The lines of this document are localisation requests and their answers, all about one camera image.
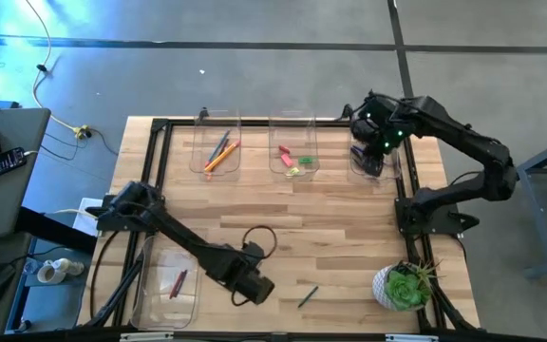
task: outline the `clear plastic bin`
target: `clear plastic bin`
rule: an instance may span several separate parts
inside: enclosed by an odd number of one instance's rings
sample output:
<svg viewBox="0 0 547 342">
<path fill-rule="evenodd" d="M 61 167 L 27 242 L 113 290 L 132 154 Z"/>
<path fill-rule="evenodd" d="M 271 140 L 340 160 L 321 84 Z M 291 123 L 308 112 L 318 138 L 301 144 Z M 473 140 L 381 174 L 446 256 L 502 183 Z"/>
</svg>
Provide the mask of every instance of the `clear plastic bin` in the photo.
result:
<svg viewBox="0 0 547 342">
<path fill-rule="evenodd" d="M 398 149 L 394 148 L 390 154 L 384 156 L 384 165 L 381 175 L 379 177 L 372 176 L 365 172 L 365 170 L 354 160 L 351 153 L 351 147 L 357 146 L 364 148 L 364 144 L 357 142 L 349 133 L 349 145 L 348 145 L 348 181 L 352 183 L 373 183 L 382 181 L 395 181 L 401 175 L 400 168 L 400 153 Z"/>
<path fill-rule="evenodd" d="M 198 262 L 164 236 L 145 240 L 137 305 L 130 323 L 141 330 L 182 329 L 197 315 L 200 271 Z M 179 294 L 171 297 L 177 279 L 187 275 Z"/>
<path fill-rule="evenodd" d="M 217 158 L 225 140 L 225 147 L 241 142 L 242 121 L 237 111 L 207 110 L 207 115 L 201 115 L 202 109 L 195 118 L 194 143 L 190 169 L 199 174 L 203 181 L 237 181 L 239 179 L 239 164 L 241 144 L 236 147 L 210 172 L 205 168 L 208 162 Z"/>
<path fill-rule="evenodd" d="M 311 181 L 320 168 L 313 113 L 282 111 L 270 116 L 269 125 L 269 158 L 273 178 L 276 181 Z M 290 153 L 282 151 L 280 146 Z M 292 166 L 283 162 L 284 154 L 291 159 Z"/>
</svg>

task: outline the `white bottle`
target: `white bottle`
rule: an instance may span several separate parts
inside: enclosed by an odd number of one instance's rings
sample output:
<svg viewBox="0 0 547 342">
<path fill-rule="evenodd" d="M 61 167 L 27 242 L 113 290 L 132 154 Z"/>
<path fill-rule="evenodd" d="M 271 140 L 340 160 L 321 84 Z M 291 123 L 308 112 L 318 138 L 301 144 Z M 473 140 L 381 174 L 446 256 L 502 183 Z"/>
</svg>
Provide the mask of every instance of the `white bottle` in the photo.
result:
<svg viewBox="0 0 547 342">
<path fill-rule="evenodd" d="M 54 269 L 65 272 L 72 276 L 78 276 L 84 271 L 84 264 L 81 262 L 73 262 L 67 258 L 60 258 L 52 263 Z"/>
</svg>

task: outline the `wood plank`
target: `wood plank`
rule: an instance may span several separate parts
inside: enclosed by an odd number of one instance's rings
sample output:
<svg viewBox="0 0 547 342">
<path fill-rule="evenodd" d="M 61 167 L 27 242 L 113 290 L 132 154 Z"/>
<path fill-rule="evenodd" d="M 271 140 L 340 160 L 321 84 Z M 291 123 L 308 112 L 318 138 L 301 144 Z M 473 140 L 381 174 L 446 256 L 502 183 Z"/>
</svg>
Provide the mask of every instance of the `wood plank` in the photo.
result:
<svg viewBox="0 0 547 342">
<path fill-rule="evenodd" d="M 149 117 L 128 118 L 111 184 L 112 193 L 141 177 L 151 121 Z M 352 171 L 348 161 L 348 131 L 323 128 L 318 129 L 317 134 L 320 169 L 310 182 L 280 181 L 272 176 L 267 127 L 242 129 L 242 147 L 237 151 L 241 153 L 237 180 L 207 182 L 189 167 L 193 127 L 174 129 L 163 186 L 170 214 L 212 242 L 238 247 L 246 229 L 257 224 L 272 226 L 279 240 L 273 257 L 264 260 L 260 267 L 262 274 L 276 284 L 265 303 L 234 307 L 230 293 L 202 272 L 198 278 L 198 304 L 185 330 L 417 331 L 414 313 L 384 309 L 374 300 L 371 290 L 372 278 L 378 270 L 406 258 L 392 206 L 397 196 L 395 182 L 353 182 L 355 175 L 349 174 Z M 161 140 L 158 141 L 158 151 L 160 149 Z M 158 151 L 151 170 L 152 180 L 158 165 Z M 422 185 L 444 185 L 436 140 L 415 141 L 414 151 Z M 268 234 L 253 231 L 249 239 L 267 250 L 272 247 Z M 161 235 L 157 239 L 159 243 L 167 240 Z M 432 239 L 436 258 L 444 259 L 439 269 L 440 275 L 445 276 L 441 284 L 465 317 L 478 324 L 462 251 L 452 242 L 455 241 L 449 242 L 444 237 Z M 103 243 L 104 237 L 99 238 L 95 258 Z M 127 234 L 120 233 L 104 254 L 94 289 L 97 309 L 119 282 L 126 244 Z M 150 260 L 150 265 L 150 272 L 163 268 L 158 260 Z M 298 301 L 314 285 L 320 286 L 319 291 L 308 304 L 297 309 Z M 80 323 L 88 319 L 88 293 L 85 292 Z M 124 321 L 131 316 L 132 295 L 126 302 Z M 180 309 L 161 306 L 155 316 L 165 319 L 162 318 L 165 311 L 185 310 L 187 305 L 178 305 Z"/>
</svg>

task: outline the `concrete floor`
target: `concrete floor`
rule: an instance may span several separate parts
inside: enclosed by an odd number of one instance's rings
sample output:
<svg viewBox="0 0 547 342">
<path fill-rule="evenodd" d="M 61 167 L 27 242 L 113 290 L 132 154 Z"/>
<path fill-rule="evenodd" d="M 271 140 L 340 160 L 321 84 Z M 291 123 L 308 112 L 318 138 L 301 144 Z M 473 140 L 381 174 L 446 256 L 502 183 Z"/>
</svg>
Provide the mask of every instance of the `concrete floor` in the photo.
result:
<svg viewBox="0 0 547 342">
<path fill-rule="evenodd" d="M 233 44 L 140 48 L 132 42 L 126 48 L 54 48 L 50 68 L 55 67 L 39 89 L 40 99 L 57 117 L 101 130 L 115 148 L 129 115 L 194 115 L 206 105 L 238 108 L 245 115 L 302 108 L 331 117 L 371 88 L 403 94 L 396 52 L 357 46 L 394 44 L 386 0 L 102 0 L 98 7 L 89 0 L 32 3 L 51 35 L 60 38 L 347 44 L 320 50 Z M 547 47 L 547 0 L 396 3 L 406 44 L 456 46 L 459 51 L 466 46 Z M 0 0 L 0 38 L 6 40 L 0 45 L 0 100 L 31 107 L 34 66 L 46 49 L 16 35 L 44 33 L 24 1 Z M 406 58 L 415 94 L 433 96 L 458 121 L 499 138 L 516 163 L 547 147 L 547 53 L 408 52 Z M 56 123 L 47 132 L 72 143 Z M 44 145 L 68 156 L 73 152 L 48 137 Z M 478 168 L 443 143 L 441 149 L 450 180 Z M 77 207 L 83 197 L 101 197 L 115 160 L 98 139 L 73 161 L 40 154 L 25 205 L 52 212 Z M 473 200 L 461 209 L 481 219 L 465 238 L 481 325 L 495 333 L 547 337 L 547 277 L 528 281 L 522 276 L 543 255 L 520 189 L 506 202 Z M 44 295 L 56 296 L 35 293 L 31 300 Z M 30 307 L 26 317 L 42 319 Z M 71 309 L 62 307 L 56 314 L 62 320 L 52 321 L 51 329 L 70 326 L 76 314 Z"/>
</svg>

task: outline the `potted succulent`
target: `potted succulent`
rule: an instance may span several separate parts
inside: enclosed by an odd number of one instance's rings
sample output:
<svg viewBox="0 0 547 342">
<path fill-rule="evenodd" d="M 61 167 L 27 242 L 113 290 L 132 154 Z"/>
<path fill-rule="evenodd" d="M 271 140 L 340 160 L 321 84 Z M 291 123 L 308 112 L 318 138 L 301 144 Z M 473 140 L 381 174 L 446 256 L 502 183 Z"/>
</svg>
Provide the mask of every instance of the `potted succulent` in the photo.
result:
<svg viewBox="0 0 547 342">
<path fill-rule="evenodd" d="M 432 296 L 429 279 L 436 266 L 428 268 L 399 262 L 380 270 L 372 280 L 377 301 L 394 311 L 416 311 Z"/>
</svg>

